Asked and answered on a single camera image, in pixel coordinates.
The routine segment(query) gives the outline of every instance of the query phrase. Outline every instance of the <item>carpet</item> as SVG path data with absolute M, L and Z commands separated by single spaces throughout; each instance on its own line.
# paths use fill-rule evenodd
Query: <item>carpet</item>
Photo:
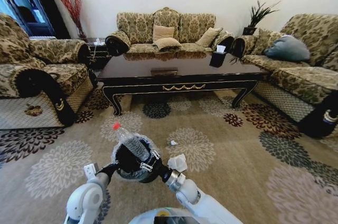
M 184 153 L 187 178 L 243 223 L 338 223 L 337 139 L 301 134 L 254 95 L 232 109 L 234 96 L 137 95 L 114 117 L 96 89 L 69 128 L 1 131 L 0 223 L 63 223 L 69 195 L 86 181 L 83 166 L 110 161 L 116 121 L 152 139 L 165 162 Z M 128 223 L 159 207 L 180 207 L 160 179 L 114 175 L 96 224 Z

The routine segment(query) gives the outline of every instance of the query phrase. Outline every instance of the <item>sofa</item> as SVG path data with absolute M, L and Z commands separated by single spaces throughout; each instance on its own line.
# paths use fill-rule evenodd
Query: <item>sofa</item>
M 234 35 L 223 30 L 211 43 L 202 47 L 195 42 L 206 30 L 214 27 L 213 14 L 181 14 L 165 7 L 155 13 L 118 13 L 118 31 L 106 37 L 109 54 L 124 54 L 127 60 L 204 58 L 216 50 L 217 45 L 225 45 L 229 51 Z M 174 27 L 174 38 L 181 43 L 179 49 L 159 51 L 153 45 L 153 26 Z
M 338 90 L 338 15 L 298 14 L 280 32 L 303 41 L 311 53 L 310 59 L 289 62 L 253 54 L 255 46 L 262 43 L 258 40 L 264 38 L 259 35 L 240 36 L 235 39 L 233 47 L 243 62 L 270 72 L 254 92 L 302 124 L 308 121 L 306 118 L 310 113 Z M 275 39 L 280 36 L 277 32 L 274 34 Z M 335 126 L 329 136 L 337 135 L 338 126 Z
M 0 129 L 73 124 L 95 84 L 86 43 L 30 40 L 0 14 L 0 49 Z

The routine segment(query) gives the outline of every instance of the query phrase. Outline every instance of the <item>coffee table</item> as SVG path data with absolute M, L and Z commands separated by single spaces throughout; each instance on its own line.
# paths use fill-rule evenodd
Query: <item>coffee table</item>
M 104 83 L 102 91 L 114 108 L 114 115 L 121 115 L 117 95 L 172 93 L 241 89 L 232 102 L 238 108 L 244 97 L 268 74 L 252 64 L 243 64 L 230 53 L 221 67 L 209 65 L 211 56 L 202 59 L 126 60 L 123 55 L 112 57 L 97 81 Z M 177 68 L 177 75 L 152 76 L 151 70 Z

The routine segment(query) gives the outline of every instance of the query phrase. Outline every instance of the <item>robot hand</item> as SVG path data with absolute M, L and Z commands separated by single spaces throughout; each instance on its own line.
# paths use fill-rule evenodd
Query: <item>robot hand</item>
M 242 224 L 231 212 L 216 199 L 205 194 L 194 181 L 185 179 L 185 175 L 173 170 L 166 182 L 169 189 L 176 193 L 182 206 L 193 216 L 204 219 L 211 224 Z
M 93 224 L 99 215 L 100 206 L 104 200 L 104 192 L 111 180 L 112 174 L 118 168 L 116 164 L 109 164 L 97 172 L 95 164 L 84 167 L 91 167 L 91 172 L 86 176 L 86 184 L 78 187 L 70 195 L 67 202 L 67 216 L 64 224 Z

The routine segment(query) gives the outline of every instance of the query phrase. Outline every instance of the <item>small box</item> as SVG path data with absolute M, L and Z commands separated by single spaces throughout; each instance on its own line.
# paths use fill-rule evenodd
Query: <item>small box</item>
M 226 54 L 226 52 L 213 52 L 209 65 L 212 67 L 221 67 L 223 65 L 224 59 L 226 58 Z

